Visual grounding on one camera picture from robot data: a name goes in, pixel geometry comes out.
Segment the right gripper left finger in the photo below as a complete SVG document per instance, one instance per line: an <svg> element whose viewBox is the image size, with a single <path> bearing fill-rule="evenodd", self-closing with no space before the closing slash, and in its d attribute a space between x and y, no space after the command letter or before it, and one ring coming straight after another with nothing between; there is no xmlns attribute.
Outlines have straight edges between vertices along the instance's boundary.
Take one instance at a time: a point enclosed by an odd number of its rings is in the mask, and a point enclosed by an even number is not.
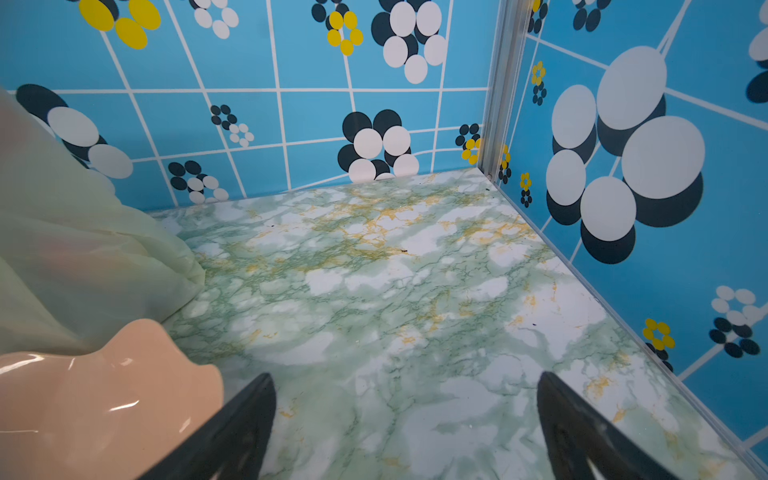
<svg viewBox="0 0 768 480"><path fill-rule="evenodd" d="M144 479L257 479L276 415L273 378L262 373Z"/></svg>

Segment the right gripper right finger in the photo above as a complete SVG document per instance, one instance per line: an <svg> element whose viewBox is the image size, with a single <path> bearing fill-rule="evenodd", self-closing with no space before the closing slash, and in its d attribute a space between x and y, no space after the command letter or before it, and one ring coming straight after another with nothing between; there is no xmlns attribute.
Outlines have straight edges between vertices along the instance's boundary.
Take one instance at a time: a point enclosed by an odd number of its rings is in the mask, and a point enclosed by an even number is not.
<svg viewBox="0 0 768 480"><path fill-rule="evenodd" d="M555 478L675 477L552 372L539 378L537 408Z"/></svg>

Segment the pink scalloped fruit bowl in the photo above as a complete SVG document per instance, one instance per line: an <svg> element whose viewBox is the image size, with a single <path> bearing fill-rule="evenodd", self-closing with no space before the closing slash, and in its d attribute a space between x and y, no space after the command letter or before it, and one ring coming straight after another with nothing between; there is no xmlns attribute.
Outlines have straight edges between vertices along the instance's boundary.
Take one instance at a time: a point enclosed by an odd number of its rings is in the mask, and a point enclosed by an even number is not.
<svg viewBox="0 0 768 480"><path fill-rule="evenodd" d="M224 404L223 378L156 321L85 355L1 358L4 479L137 479Z"/></svg>

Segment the cream printed plastic bag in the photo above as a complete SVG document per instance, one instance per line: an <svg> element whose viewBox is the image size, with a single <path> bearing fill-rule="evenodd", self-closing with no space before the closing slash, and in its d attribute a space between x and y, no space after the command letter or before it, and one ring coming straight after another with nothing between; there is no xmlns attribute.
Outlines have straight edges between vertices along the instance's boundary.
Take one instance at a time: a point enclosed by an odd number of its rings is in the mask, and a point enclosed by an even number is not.
<svg viewBox="0 0 768 480"><path fill-rule="evenodd" d="M1 97L1 350L85 354L203 288L191 249Z"/></svg>

